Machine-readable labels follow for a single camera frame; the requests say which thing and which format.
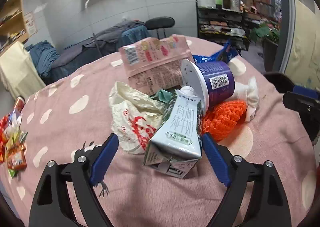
silver bolt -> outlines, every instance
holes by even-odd
[[[47,163],[47,166],[48,166],[48,167],[52,167],[52,166],[54,166],[54,164],[55,164],[55,162],[54,162],[53,160],[51,160],[51,161],[49,161],[49,162]]]
[[[78,157],[78,162],[83,163],[87,158],[85,156]]]
[[[269,160],[266,161],[266,166],[273,167],[273,163]]]
[[[234,156],[233,160],[236,162],[241,162],[242,161],[242,157],[241,156]]]

purple paper tub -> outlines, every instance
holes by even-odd
[[[196,63],[183,59],[183,85],[191,86],[201,98],[205,115],[214,105],[231,97],[235,91],[233,74],[224,62]]]

green cloth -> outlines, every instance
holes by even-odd
[[[161,101],[166,104],[169,103],[169,101],[171,100],[171,97],[172,97],[172,93],[163,89],[158,90],[158,92],[155,95],[150,96],[150,98]]]

pink plastic wrapper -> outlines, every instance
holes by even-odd
[[[181,60],[194,63],[186,38],[146,38],[119,49],[129,85],[145,94],[182,85]]]

orange knitted item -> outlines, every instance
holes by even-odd
[[[243,100],[232,100],[216,105],[202,119],[202,134],[209,132],[215,141],[225,139],[246,111],[247,104]]]

